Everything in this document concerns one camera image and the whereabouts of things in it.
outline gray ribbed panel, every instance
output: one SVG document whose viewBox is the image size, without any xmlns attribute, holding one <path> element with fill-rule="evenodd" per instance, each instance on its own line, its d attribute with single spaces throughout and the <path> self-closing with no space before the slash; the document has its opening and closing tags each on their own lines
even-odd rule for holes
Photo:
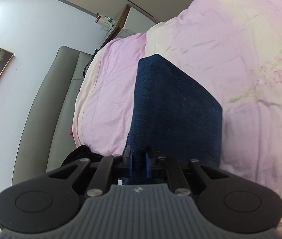
<svg viewBox="0 0 282 239">
<path fill-rule="evenodd" d="M 112 185 L 110 191 L 85 201 L 65 226 L 42 234 L 23 235 L 4 230 L 0 239 L 282 239 L 271 229 L 240 235 L 208 222 L 190 197 L 171 193 L 167 184 Z"/>
</svg>

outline white wall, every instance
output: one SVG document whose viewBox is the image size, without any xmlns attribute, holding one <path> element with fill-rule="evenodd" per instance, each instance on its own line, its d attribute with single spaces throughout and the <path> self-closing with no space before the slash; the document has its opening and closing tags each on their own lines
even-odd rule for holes
<svg viewBox="0 0 282 239">
<path fill-rule="evenodd" d="M 93 54 L 104 36 L 92 16 L 57 0 L 0 0 L 0 47 L 15 53 L 0 78 L 0 192 L 11 186 L 31 104 L 58 48 Z"/>
</svg>

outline gray headboard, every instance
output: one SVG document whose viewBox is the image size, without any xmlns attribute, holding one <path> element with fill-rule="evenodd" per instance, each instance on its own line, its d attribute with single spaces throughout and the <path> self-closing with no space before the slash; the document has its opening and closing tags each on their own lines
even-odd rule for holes
<svg viewBox="0 0 282 239">
<path fill-rule="evenodd" d="M 33 101 L 19 144 L 12 184 L 60 167 L 75 149 L 70 135 L 83 69 L 92 55 L 62 46 Z"/>
</svg>

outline blue fabric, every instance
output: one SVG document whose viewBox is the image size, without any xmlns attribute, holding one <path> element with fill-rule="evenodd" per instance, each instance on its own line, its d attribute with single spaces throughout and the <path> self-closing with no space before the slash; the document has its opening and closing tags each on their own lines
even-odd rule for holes
<svg viewBox="0 0 282 239">
<path fill-rule="evenodd" d="M 218 166 L 221 134 L 222 107 L 203 86 L 160 55 L 139 61 L 128 139 L 133 170 L 126 185 L 153 183 L 146 178 L 147 146 L 155 156 Z"/>
</svg>

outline bed sheet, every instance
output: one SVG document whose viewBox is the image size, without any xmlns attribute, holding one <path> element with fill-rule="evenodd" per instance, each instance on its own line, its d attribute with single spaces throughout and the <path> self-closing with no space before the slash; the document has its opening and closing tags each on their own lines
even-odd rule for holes
<svg viewBox="0 0 282 239">
<path fill-rule="evenodd" d="M 220 167 L 282 197 L 282 0 L 195 0 L 178 17 L 98 54 L 89 68 L 94 85 L 84 80 L 77 99 L 77 145 L 122 153 L 138 61 L 160 54 L 222 106 Z"/>
</svg>

